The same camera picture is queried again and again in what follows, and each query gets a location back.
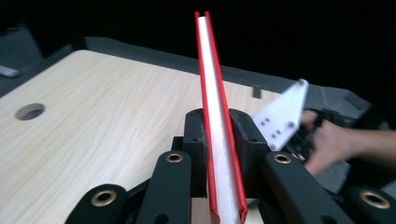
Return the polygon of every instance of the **wood grain surface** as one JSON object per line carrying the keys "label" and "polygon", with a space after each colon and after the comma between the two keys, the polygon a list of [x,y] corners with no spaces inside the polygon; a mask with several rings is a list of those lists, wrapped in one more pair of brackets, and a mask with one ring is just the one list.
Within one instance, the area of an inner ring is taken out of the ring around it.
{"label": "wood grain surface", "polygon": [[[250,87],[228,82],[225,89],[229,107],[250,115],[277,96],[262,91],[255,99]],[[40,105],[37,118],[17,118]],[[132,189],[183,135],[186,113],[201,107],[199,76],[70,54],[0,99],[0,223],[64,223],[88,190]],[[262,222],[251,215],[247,223]],[[192,223],[208,220],[207,200],[194,199]]]}

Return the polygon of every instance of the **finger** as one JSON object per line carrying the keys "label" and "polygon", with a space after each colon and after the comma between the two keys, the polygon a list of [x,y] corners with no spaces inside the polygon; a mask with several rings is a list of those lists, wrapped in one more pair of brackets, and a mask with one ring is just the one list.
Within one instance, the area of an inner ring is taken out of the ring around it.
{"label": "finger", "polygon": [[314,122],[317,116],[317,113],[310,110],[305,110],[303,112],[300,122],[306,131],[310,132],[314,128]]}
{"label": "finger", "polygon": [[311,158],[304,164],[306,170],[312,176],[318,176],[327,168],[329,168],[333,162],[330,155],[322,155],[323,153],[316,152]]}

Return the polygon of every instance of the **metal grommet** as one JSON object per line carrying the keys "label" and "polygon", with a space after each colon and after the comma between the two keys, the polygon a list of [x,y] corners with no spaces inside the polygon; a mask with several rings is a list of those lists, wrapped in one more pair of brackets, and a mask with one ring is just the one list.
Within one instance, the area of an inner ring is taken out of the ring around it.
{"label": "metal grommet", "polygon": [[177,153],[172,153],[166,157],[169,162],[180,162],[183,160],[183,156]]}
{"label": "metal grommet", "polygon": [[359,195],[365,203],[368,203],[373,207],[380,209],[390,208],[390,203],[386,198],[377,193],[371,192],[370,190],[363,190]]}
{"label": "metal grommet", "polygon": [[283,164],[291,163],[291,158],[282,154],[276,154],[274,160]]}
{"label": "metal grommet", "polygon": [[91,199],[91,203],[96,207],[103,207],[114,202],[116,198],[116,191],[112,189],[105,189],[95,193]]}

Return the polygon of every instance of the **human hand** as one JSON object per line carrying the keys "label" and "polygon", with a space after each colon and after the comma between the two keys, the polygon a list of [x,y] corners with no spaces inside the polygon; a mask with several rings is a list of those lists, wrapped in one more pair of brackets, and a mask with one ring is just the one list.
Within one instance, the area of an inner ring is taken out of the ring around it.
{"label": "human hand", "polygon": [[[302,128],[310,132],[317,118],[315,112],[306,110],[301,118]],[[331,165],[352,158],[355,154],[352,144],[353,132],[323,120],[312,138],[314,154],[304,164],[306,170],[317,176]]]}

